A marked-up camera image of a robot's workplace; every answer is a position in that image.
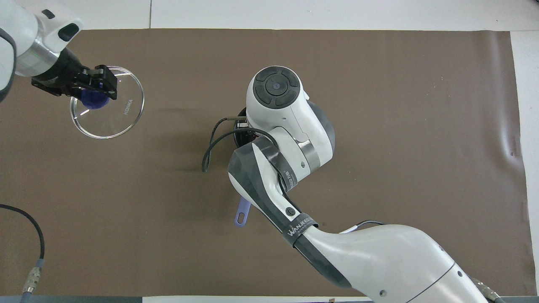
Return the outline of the brown table mat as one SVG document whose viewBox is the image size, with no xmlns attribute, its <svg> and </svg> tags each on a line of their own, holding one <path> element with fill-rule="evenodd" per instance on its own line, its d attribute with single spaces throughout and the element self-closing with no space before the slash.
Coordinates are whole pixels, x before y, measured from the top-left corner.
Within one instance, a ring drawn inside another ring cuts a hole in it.
<svg viewBox="0 0 539 303">
<path fill-rule="evenodd" d="M 510 33 L 90 30 L 70 49 L 131 70 L 146 102 L 108 140 L 29 79 L 0 103 L 0 204 L 43 229 L 39 295 L 358 295 L 258 209 L 234 225 L 231 137 L 200 169 L 214 124 L 270 65 L 295 71 L 335 128 L 333 159 L 289 193 L 322 230 L 413 226 L 501 295 L 536 293 Z"/>
</svg>

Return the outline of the glass lid with blue knob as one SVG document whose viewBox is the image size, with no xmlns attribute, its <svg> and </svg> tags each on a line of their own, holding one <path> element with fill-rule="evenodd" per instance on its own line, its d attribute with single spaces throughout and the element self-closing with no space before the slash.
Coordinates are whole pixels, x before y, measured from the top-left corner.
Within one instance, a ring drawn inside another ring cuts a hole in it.
<svg viewBox="0 0 539 303">
<path fill-rule="evenodd" d="M 104 93 L 82 90 L 82 99 L 72 97 L 70 112 L 74 125 L 86 136 L 109 139 L 127 132 L 140 119 L 144 107 L 144 91 L 131 71 L 110 66 L 117 79 L 117 98 Z"/>
</svg>

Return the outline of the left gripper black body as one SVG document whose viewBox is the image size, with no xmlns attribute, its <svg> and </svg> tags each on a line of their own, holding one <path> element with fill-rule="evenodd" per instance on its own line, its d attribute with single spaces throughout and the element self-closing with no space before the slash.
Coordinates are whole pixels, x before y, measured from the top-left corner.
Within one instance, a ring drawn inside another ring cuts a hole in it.
<svg viewBox="0 0 539 303">
<path fill-rule="evenodd" d="M 52 67 L 32 77 L 31 84 L 54 96 L 80 97 L 83 89 L 96 90 L 88 70 L 69 48 L 64 48 Z"/>
</svg>

